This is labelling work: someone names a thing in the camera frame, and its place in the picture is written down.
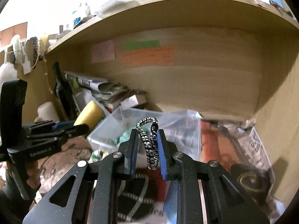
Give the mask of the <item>person's left hand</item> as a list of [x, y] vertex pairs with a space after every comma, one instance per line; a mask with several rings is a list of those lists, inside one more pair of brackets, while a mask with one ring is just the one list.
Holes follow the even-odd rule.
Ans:
[[[6, 184], [4, 186], [4, 192], [8, 195], [10, 192], [12, 194], [19, 194], [18, 188], [16, 186], [15, 180], [13, 178], [13, 167], [14, 165], [10, 162], [6, 162]], [[38, 162], [34, 161], [32, 163], [27, 163], [25, 165], [27, 172], [26, 183], [30, 187], [29, 192], [33, 192], [35, 195], [40, 187], [40, 170], [38, 168]]]

